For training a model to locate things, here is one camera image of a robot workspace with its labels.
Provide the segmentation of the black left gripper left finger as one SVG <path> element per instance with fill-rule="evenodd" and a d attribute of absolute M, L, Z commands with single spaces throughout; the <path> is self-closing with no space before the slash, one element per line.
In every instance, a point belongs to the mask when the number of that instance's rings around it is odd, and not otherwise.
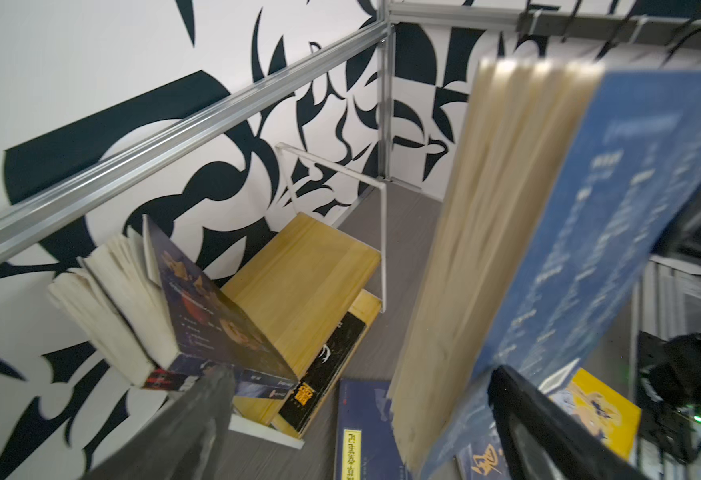
<path fill-rule="evenodd" d="M 232 418 L 234 372 L 212 368 L 86 479 L 214 479 Z"/>

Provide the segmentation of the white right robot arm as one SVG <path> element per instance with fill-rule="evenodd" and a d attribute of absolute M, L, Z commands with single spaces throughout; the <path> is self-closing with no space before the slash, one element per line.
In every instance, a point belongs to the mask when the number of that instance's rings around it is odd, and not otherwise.
<path fill-rule="evenodd" d="M 683 465 L 701 453 L 701 333 L 637 338 L 638 436 Z"/>

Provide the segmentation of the thick blue book yellow label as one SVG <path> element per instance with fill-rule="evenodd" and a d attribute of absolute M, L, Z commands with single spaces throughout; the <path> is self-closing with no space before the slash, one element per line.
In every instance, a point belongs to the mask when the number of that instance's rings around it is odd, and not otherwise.
<path fill-rule="evenodd" d="M 490 373 L 564 384 L 701 183 L 701 69 L 483 60 L 390 384 L 417 479 L 488 434 Z"/>

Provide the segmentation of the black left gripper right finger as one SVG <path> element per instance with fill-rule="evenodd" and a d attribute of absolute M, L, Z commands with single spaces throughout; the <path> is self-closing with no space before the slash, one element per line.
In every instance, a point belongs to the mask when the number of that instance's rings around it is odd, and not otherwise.
<path fill-rule="evenodd" d="M 487 393 L 511 478 L 644 478 L 513 368 L 494 369 Z"/>

